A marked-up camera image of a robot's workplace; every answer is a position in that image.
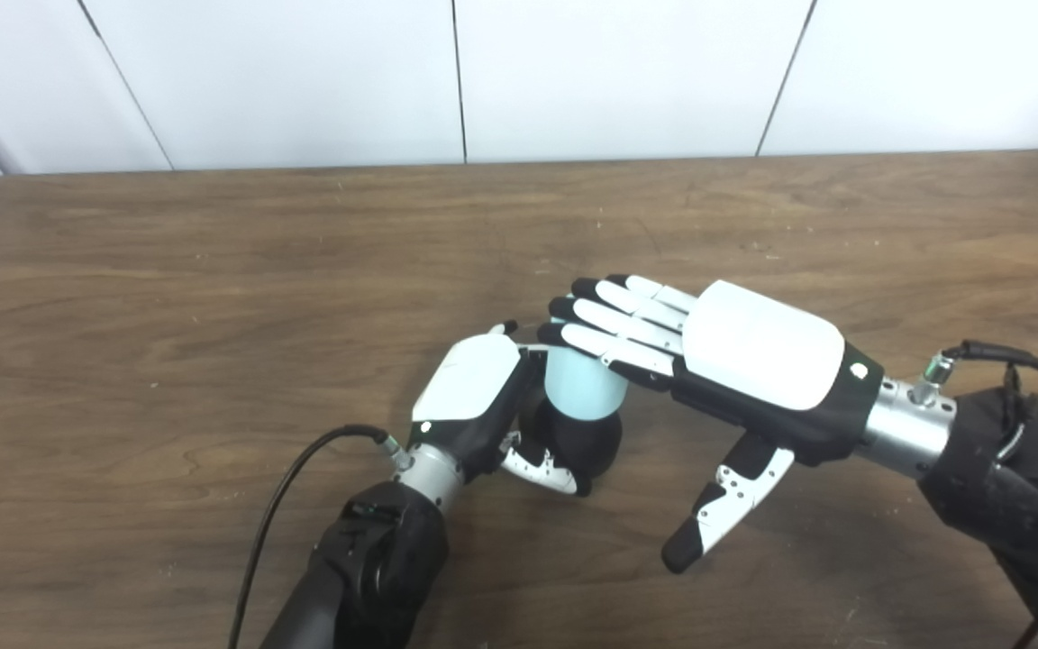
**fingertip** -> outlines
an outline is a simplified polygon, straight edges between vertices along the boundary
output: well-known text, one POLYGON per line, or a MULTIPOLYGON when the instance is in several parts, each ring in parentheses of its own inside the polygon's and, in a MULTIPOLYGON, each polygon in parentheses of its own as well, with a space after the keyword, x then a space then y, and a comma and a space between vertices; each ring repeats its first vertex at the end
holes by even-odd
POLYGON ((551 314, 552 318, 559 320, 579 320, 574 304, 576 304, 574 298, 555 298, 547 304, 547 312, 551 314))
POLYGON ((544 345, 561 346, 564 348, 568 341, 564 340, 564 324, 562 322, 544 322, 536 329, 536 337, 544 345))
POLYGON ((571 295, 577 298, 602 301, 598 299, 598 283, 600 280, 593 278, 593 276, 581 276, 571 283, 571 295))
POLYGON ((592 492, 592 482, 591 478, 574 475, 576 478, 576 496, 588 497, 592 492))

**black object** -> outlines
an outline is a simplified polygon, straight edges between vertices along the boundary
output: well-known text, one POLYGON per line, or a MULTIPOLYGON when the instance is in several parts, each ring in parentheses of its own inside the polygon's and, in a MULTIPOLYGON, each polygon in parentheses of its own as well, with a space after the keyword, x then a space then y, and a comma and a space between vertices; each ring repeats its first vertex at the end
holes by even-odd
POLYGON ((919 488, 940 520, 992 550, 1038 621, 1038 409, 1001 463, 1008 399, 1004 387, 957 398, 947 448, 919 488))
MULTIPOLYGON (((771 369, 772 373, 778 371, 778 367, 771 369)), ((672 396, 684 406, 744 427, 775 447, 790 449, 795 461, 816 467, 823 461, 851 455, 876 404, 882 379, 881 366, 854 346, 844 344, 836 382, 823 402, 811 410, 789 410, 708 381, 687 371, 681 358, 675 361, 672 396), (856 363, 866 370, 862 378, 849 371, 856 363)))
POLYGON ((519 411, 519 432, 516 453, 540 467, 547 449, 553 464, 568 468, 576 478, 576 495, 586 496, 595 478, 614 462, 623 440, 623 422, 618 412, 601 420, 573 418, 556 409, 543 389, 535 389, 519 411))
POLYGON ((390 482, 363 490, 315 545, 261 648, 403 648, 446 557, 443 514, 426 496, 390 482))
POLYGON ((236 649, 239 646, 239 633, 243 631, 243 616, 247 612, 247 599, 250 597, 250 586, 255 580, 255 567, 258 567, 258 558, 263 555, 263 542, 267 541, 267 533, 271 528, 271 520, 275 518, 275 512, 279 509, 279 503, 283 499, 291 482, 299 475, 306 461, 320 451, 321 448, 331 443, 338 438, 346 436, 364 436, 371 438, 375 443, 383 443, 387 438, 387 432, 376 427, 366 427, 362 424, 350 424, 346 427, 334 428, 333 431, 324 433, 309 447, 304 449, 299 457, 291 463, 288 472, 279 481, 275 488, 275 494, 271 496, 271 502, 267 504, 267 509, 263 511, 263 520, 258 523, 258 531, 255 533, 255 541, 250 545, 247 555, 247 570, 243 573, 243 586, 239 588, 239 599, 236 601, 235 617, 230 620, 230 634, 227 640, 228 649, 236 649))

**white wall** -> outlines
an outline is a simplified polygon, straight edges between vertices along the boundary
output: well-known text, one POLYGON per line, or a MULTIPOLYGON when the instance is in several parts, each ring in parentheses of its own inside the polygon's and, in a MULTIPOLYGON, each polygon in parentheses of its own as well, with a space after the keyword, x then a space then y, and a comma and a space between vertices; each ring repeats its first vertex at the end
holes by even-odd
POLYGON ((0 0, 0 161, 25 173, 169 168, 74 0, 0 0))
POLYGON ((1038 3, 819 0, 762 153, 1038 147, 1038 3))
POLYGON ((456 0, 469 161, 755 155, 810 0, 456 0))
POLYGON ((449 0, 86 5, 177 168, 462 161, 449 0))

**humanoid robot hand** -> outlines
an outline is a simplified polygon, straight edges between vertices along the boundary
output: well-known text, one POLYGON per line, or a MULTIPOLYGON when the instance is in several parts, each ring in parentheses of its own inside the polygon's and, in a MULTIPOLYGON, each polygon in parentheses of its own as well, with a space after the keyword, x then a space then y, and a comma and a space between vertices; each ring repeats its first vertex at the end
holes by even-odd
POLYGON ((549 310, 543 344, 744 428, 663 548, 676 572, 761 504, 794 461, 848 457, 881 393, 897 399, 906 388, 884 381, 882 367, 829 322, 721 280, 695 297, 643 276, 580 278, 549 310))
MULTIPOLYGON (((555 411, 541 401, 547 349, 517 344, 510 336, 515 328, 508 321, 450 348, 415 402, 407 445, 450 465, 446 474, 426 474, 429 481, 445 475, 466 484, 503 468, 559 493, 588 495, 592 474, 568 461, 576 460, 573 448, 555 443, 556 421, 545 415, 555 411)), ((414 477, 405 469, 401 480, 414 477)))

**cable connector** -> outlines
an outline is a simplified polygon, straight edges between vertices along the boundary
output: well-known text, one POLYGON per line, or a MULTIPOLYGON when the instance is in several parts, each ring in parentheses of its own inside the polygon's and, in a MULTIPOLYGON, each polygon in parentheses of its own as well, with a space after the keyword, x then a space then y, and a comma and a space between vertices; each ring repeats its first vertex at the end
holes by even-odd
POLYGON ((952 377, 955 360, 955 357, 945 356, 944 352, 936 353, 931 362, 928 362, 919 382, 907 394, 907 399, 916 406, 934 406, 935 399, 939 397, 939 388, 952 377))
POLYGON ((1012 366, 1031 367, 1038 372, 1038 356, 1027 350, 1009 348, 1006 345, 985 344, 981 341, 964 341, 955 348, 948 348, 939 353, 939 356, 951 358, 952 360, 992 360, 998 362, 1009 362, 1012 366))
POLYGON ((379 448, 382 448, 383 453, 386 453, 387 457, 390 457, 395 471, 406 471, 415 463, 411 455, 408 455, 407 451, 404 451, 391 435, 387 435, 386 439, 379 443, 379 448))

